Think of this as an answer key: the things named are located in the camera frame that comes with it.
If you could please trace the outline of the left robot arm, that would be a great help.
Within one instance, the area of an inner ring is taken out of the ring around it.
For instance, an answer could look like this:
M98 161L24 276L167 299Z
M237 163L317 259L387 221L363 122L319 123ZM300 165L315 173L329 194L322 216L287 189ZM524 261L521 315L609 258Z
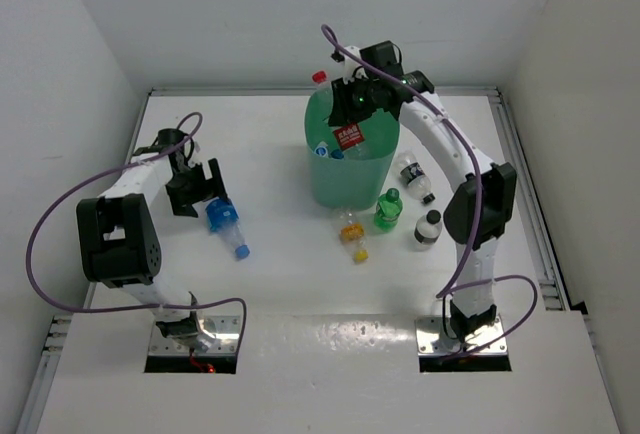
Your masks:
M214 323L193 293L161 271L162 250L149 210L158 198L173 215L196 217L195 204L227 193L217 159L202 164L182 146L185 132L162 129L137 149L133 165L100 196L81 200L76 218L86 278L135 298L152 312L163 337L196 352L217 342Z

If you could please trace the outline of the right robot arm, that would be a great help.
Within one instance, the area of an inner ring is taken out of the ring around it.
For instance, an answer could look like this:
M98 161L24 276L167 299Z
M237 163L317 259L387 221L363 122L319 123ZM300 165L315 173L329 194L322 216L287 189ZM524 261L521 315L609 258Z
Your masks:
M342 64L343 75L331 84L330 126L361 122L383 110L420 141L450 184L453 196L443 223L456 244L457 267L437 296L449 306L445 331L464 342L496 319L495 254L512 218L516 170L471 142L426 76L404 72L392 42L367 48L336 44L332 58Z

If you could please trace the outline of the red cap red label bottle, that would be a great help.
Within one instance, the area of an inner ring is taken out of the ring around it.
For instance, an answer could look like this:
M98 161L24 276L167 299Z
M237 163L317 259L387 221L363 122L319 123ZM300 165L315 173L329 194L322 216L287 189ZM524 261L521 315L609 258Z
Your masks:
M315 72L312 75L312 81L316 91L310 99L309 120L314 128L319 128L319 133L323 135L321 140L335 140L345 152L348 160L370 160L372 158L371 149L359 124L330 127L327 123L332 107L331 82L327 73L324 70Z

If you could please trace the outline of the black label clear bottle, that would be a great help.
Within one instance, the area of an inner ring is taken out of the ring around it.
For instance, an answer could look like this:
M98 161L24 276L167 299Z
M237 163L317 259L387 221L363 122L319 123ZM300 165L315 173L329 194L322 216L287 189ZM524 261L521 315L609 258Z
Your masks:
M412 198L421 201L424 205L429 205L435 200L431 180L412 151L399 153L395 158L394 167Z

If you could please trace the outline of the white cap blue label bottle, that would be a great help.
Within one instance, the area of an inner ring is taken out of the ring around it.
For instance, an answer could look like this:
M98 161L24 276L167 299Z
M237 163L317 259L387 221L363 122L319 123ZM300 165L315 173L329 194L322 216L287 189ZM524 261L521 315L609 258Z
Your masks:
M333 159L333 160L346 160L347 156L345 152L340 148L339 144L333 140L321 140L313 145L313 153L316 156Z

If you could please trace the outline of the yellow cap orange label bottle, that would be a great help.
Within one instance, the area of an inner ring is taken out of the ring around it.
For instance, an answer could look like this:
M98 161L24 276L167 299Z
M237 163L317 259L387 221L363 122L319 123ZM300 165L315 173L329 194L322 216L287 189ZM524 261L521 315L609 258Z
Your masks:
M361 264L369 258L366 246L366 233L363 224L354 211L338 208L332 213L332 222L339 241L355 264Z

